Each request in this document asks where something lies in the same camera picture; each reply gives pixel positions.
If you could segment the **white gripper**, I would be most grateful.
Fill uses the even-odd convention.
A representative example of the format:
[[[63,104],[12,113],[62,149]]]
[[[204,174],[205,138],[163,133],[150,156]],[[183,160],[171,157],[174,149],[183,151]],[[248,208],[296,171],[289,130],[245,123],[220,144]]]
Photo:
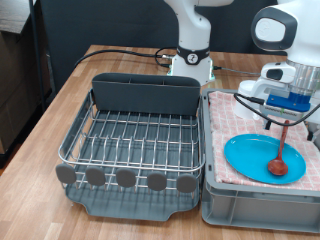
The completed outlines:
[[[288,85],[285,83],[271,81],[271,80],[260,80],[256,84],[256,97],[267,100],[270,95],[278,97],[288,98],[289,90]],[[270,129],[270,121],[265,124],[265,130]],[[312,141],[313,132],[308,132],[307,140]]]

